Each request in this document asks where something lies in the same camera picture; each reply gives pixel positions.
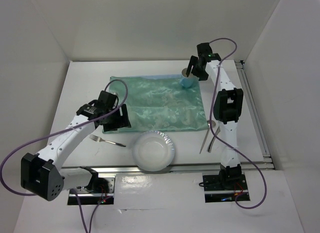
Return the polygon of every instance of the blue cup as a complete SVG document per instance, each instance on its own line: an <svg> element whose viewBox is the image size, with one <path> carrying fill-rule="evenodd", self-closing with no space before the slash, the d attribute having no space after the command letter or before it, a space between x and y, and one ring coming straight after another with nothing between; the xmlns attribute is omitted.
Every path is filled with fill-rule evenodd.
<svg viewBox="0 0 320 233"><path fill-rule="evenodd" d="M196 79L197 77L195 77L192 73L190 73L189 77L187 77L187 68L184 68L181 72L180 85L183 88L190 88L194 84Z"/></svg>

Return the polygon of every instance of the black mount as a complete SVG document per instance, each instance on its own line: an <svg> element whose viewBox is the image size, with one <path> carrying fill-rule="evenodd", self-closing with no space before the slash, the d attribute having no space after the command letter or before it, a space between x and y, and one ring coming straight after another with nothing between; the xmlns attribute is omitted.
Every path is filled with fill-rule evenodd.
<svg viewBox="0 0 320 233"><path fill-rule="evenodd" d="M201 43L196 46L198 57L192 55L186 70L186 76L190 73L199 78L199 81L208 80L206 65L211 61L221 61L218 53L213 53L209 43Z"/></svg>
<svg viewBox="0 0 320 233"><path fill-rule="evenodd" d="M45 161L38 155L38 153L27 153L22 158L21 186L50 202L57 198L63 190L64 177L58 172L53 160ZM101 192L100 186L108 190L108 181L99 178L98 172L86 166L80 168L89 171L92 175L90 182L84 187L87 191Z"/></svg>
<svg viewBox="0 0 320 233"><path fill-rule="evenodd" d="M241 176L242 171L240 164L236 167L224 167L223 165L220 165L219 179L225 190L233 190L235 183L240 180Z"/></svg>
<svg viewBox="0 0 320 233"><path fill-rule="evenodd" d="M115 94L111 94L102 90L100 92L98 100L92 100L88 104L83 105L76 112L78 115L84 115L88 117L88 120L92 120L101 117L114 109L114 106L119 103L119 98ZM123 104L119 110L112 115L94 122L95 128L99 125L103 126L104 132L116 131L122 127L131 128L131 124L128 117L128 110L126 104Z"/></svg>
<svg viewBox="0 0 320 233"><path fill-rule="evenodd" d="M232 121L238 122L241 116L243 99L244 91L242 89L234 88L219 91L213 106L214 118L223 122L223 124Z"/></svg>

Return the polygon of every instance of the metal frame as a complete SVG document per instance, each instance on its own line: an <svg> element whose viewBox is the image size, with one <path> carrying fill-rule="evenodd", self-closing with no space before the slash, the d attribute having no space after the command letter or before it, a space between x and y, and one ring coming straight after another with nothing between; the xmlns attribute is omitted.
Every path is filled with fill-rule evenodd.
<svg viewBox="0 0 320 233"><path fill-rule="evenodd" d="M255 162L259 169L263 171L274 170L274 164L272 162L270 155L263 156L263 162ZM255 171L256 168L250 163L242 163L241 168L243 171ZM112 185L107 193L108 196L114 195L114 187L118 174L126 174L126 175L143 175L143 174L174 174L174 173L195 173L201 172L203 175L218 175L220 171L220 164L184 164L184 165L172 165L168 166L163 170L157 172L144 171L138 167L93 167L95 171L98 172L99 177L107 179L109 182L112 182ZM233 193L233 190L225 190L224 194ZM83 189L77 189L77 193L80 198L83 197L100 197L101 193L89 193ZM205 191L205 194L221 194L222 191ZM69 194L69 198L76 197L74 194Z"/></svg>
<svg viewBox="0 0 320 233"><path fill-rule="evenodd" d="M253 126L260 144L260 148L262 150L262 154L263 155L270 155L269 152L269 148L267 145L267 141L265 138L265 134L263 132L261 123L260 123L260 119L258 116L258 112L256 109L256 105L254 102L254 98L252 96L252 92L248 83L248 79L247 79L247 75L246 72L244 70L244 61L243 60L235 60L235 67L236 70L238 72L239 78L240 78L240 82L242 85L242 89L243 89L243 93L245 96L245 99L247 100L247 104L248 104L248 108L249 108L249 112L252 118L252 122L253 122Z"/></svg>

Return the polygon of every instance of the white wall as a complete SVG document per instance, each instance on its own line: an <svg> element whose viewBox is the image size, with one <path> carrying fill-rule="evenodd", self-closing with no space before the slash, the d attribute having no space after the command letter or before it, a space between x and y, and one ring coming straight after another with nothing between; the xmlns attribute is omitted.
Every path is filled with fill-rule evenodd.
<svg viewBox="0 0 320 233"><path fill-rule="evenodd" d="M306 233L319 232L320 0L281 0L245 71Z"/></svg>
<svg viewBox="0 0 320 233"><path fill-rule="evenodd" d="M0 0L0 161L15 147L49 132L69 62L31 0ZM34 144L17 153L4 179L20 187L20 160ZM0 186L2 233L14 230L23 197Z"/></svg>
<svg viewBox="0 0 320 233"><path fill-rule="evenodd" d="M71 60L176 60L218 37L245 59L278 0L34 0ZM222 56L233 49L217 42Z"/></svg>

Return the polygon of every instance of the tabletop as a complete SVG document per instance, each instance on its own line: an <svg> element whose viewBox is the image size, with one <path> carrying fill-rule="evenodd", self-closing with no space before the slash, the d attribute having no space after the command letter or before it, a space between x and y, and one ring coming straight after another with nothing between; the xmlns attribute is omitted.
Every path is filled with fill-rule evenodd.
<svg viewBox="0 0 320 233"><path fill-rule="evenodd" d="M51 133L66 128L76 111L85 103L97 99L101 90L110 81L111 76L156 76L180 74L188 66L188 60L170 61L101 61L71 62L58 107L55 113ZM226 60L223 67L232 83L241 88L239 75L233 60ZM209 119L214 83L211 79L200 81L200 91L206 118ZM94 135L106 140L127 145L126 148L108 143L97 143L85 138L68 157L64 167L77 166L134 166L132 146L140 132L103 134L99 126ZM207 147L212 138L210 133L202 153L199 154L206 130L192 132L168 132L175 144L176 152L172 165L219 163L224 145L216 140L211 153ZM254 123L250 115L246 98L243 99L242 114L237 128L238 149L254 162L263 161L263 150L259 144Z"/></svg>
<svg viewBox="0 0 320 233"><path fill-rule="evenodd" d="M250 201L240 204L248 207L262 199L264 187L258 171L244 173ZM239 208L235 202L205 203L204 189L198 186L201 173L144 175L155 179L154 185L139 192L132 190L130 195L116 191L113 205L98 207L92 232L303 233L283 171L268 170L263 174L268 186L265 202L250 210ZM85 232L79 207L67 205L67 201L67 191L62 191L53 201L38 196L25 197L14 233ZM89 227L95 206L82 207Z"/></svg>

